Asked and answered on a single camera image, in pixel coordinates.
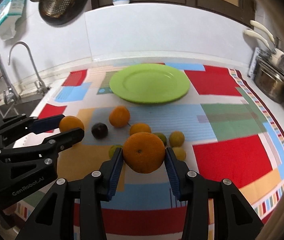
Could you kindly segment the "small orange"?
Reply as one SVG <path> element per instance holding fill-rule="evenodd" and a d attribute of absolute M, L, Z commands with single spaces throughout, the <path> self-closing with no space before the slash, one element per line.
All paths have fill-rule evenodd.
<path fill-rule="evenodd" d="M 75 128 L 85 130 L 83 122 L 78 117 L 71 115 L 63 117 L 62 120 L 59 122 L 58 128 L 60 132 L 67 132 Z"/>

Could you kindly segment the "dark plum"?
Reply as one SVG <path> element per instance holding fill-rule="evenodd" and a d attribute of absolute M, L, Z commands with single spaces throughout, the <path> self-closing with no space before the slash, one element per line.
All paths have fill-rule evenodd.
<path fill-rule="evenodd" d="M 106 124 L 98 122 L 92 126 L 91 133 L 95 139 L 103 139 L 108 135 L 108 127 Z"/>

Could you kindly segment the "green citrus fruit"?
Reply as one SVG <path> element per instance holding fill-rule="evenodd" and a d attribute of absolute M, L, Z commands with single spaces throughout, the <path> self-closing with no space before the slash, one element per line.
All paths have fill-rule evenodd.
<path fill-rule="evenodd" d="M 122 145 L 113 145 L 111 146 L 111 148 L 109 149 L 109 159 L 112 159 L 113 158 L 113 155 L 114 155 L 114 152 L 117 150 L 117 148 L 123 148 Z"/>

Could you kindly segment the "orange tangerine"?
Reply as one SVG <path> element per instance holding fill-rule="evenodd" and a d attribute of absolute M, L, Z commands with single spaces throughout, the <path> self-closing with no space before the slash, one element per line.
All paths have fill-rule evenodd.
<path fill-rule="evenodd" d="M 130 117 L 130 112 L 125 106 L 118 106 L 111 111 L 109 122 L 115 128 L 123 128 L 128 125 Z"/>

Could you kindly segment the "pale yellow fruit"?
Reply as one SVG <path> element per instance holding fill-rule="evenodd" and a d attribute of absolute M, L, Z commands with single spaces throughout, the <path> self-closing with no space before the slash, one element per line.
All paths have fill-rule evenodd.
<path fill-rule="evenodd" d="M 186 151 L 182 147 L 173 147 L 172 148 L 176 158 L 180 161 L 185 161 L 186 159 Z"/>

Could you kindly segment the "orange mandarin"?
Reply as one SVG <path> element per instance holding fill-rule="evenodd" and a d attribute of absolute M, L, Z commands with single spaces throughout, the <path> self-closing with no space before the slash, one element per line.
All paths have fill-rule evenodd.
<path fill-rule="evenodd" d="M 147 133 L 151 133 L 151 128 L 149 125 L 145 124 L 145 123 L 136 123 L 133 124 L 130 127 L 130 135 L 133 135 L 135 133 L 139 133 L 139 132 L 147 132 Z"/>

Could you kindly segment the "yellow-green fruit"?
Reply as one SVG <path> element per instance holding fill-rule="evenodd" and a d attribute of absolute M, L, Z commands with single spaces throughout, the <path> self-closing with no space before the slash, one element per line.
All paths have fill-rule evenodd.
<path fill-rule="evenodd" d="M 174 131 L 169 136 L 171 147 L 181 147 L 185 142 L 185 136 L 181 131 Z"/>

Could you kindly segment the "large orange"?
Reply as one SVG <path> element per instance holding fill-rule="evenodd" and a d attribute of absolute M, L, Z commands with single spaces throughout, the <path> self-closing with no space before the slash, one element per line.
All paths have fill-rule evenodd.
<path fill-rule="evenodd" d="M 139 132 L 125 141 L 122 152 L 125 163 L 133 171 L 149 174 L 162 166 L 165 146 L 155 134 Z"/>

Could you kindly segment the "green lime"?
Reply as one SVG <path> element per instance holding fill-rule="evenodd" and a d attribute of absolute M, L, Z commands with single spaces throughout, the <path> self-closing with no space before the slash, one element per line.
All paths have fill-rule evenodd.
<path fill-rule="evenodd" d="M 167 138 L 163 133 L 154 133 L 164 144 L 164 146 L 167 146 Z"/>

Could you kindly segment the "steel sink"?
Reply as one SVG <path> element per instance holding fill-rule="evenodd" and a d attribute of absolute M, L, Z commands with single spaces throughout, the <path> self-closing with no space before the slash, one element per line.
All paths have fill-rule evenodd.
<path fill-rule="evenodd" d="M 8 105 L 0 105 L 0 126 L 3 125 L 3 119 L 5 118 L 22 114 L 30 116 L 42 98 L 41 95 L 33 95 L 22 98 L 21 101 L 17 103 L 11 102 Z"/>

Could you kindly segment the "colourful patchwork tablecloth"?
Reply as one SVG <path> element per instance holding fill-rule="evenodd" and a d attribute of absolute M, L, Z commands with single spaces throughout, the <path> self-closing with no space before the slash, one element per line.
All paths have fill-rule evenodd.
<path fill-rule="evenodd" d="M 120 67 L 100 67 L 71 72 L 53 86 L 31 115 L 73 115 L 82 120 L 82 142 L 62 152 L 58 175 L 78 180 L 108 159 L 109 149 L 122 145 L 130 127 L 115 128 L 109 115 L 118 106 L 130 112 L 129 125 L 146 124 L 154 133 L 169 137 L 184 134 L 185 162 L 204 178 L 229 178 L 267 221 L 284 191 L 284 120 L 279 106 L 260 98 L 234 69 L 203 64 L 164 63 L 160 70 L 185 74 L 188 93 L 162 105 L 138 105 L 122 100 L 109 87 Z M 107 124 L 105 139 L 95 139 L 94 124 Z M 138 174 L 124 166 L 118 189 L 102 213 L 108 239 L 180 239 L 186 204 L 172 194 L 165 167 Z"/>

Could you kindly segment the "teal white box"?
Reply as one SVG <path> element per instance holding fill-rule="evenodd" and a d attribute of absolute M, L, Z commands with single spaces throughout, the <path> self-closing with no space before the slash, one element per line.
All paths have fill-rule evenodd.
<path fill-rule="evenodd" d="M 2 0 L 0 3 L 0 38 L 10 40 L 16 34 L 15 24 L 22 16 L 26 0 Z"/>

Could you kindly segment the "green plate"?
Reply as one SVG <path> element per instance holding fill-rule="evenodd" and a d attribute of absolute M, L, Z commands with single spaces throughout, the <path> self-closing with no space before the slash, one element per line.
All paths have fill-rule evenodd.
<path fill-rule="evenodd" d="M 129 102 L 159 104 L 178 100 L 190 89 L 186 74 L 176 68 L 143 63 L 116 72 L 109 81 L 112 92 Z"/>

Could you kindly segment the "steel pot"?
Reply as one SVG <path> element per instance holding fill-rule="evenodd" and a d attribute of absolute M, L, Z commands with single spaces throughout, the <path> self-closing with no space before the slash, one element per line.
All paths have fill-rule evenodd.
<path fill-rule="evenodd" d="M 257 62 L 254 83 L 272 101 L 284 101 L 284 74 L 264 61 Z"/>

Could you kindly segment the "black frying pan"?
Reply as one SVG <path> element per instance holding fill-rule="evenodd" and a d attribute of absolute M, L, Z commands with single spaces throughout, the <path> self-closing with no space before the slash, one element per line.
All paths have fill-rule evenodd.
<path fill-rule="evenodd" d="M 73 20 L 78 14 L 81 13 L 85 7 L 87 0 L 74 0 L 73 4 L 68 7 L 66 12 L 59 18 L 49 18 L 46 16 L 41 16 L 41 18 L 50 25 L 62 25 Z"/>

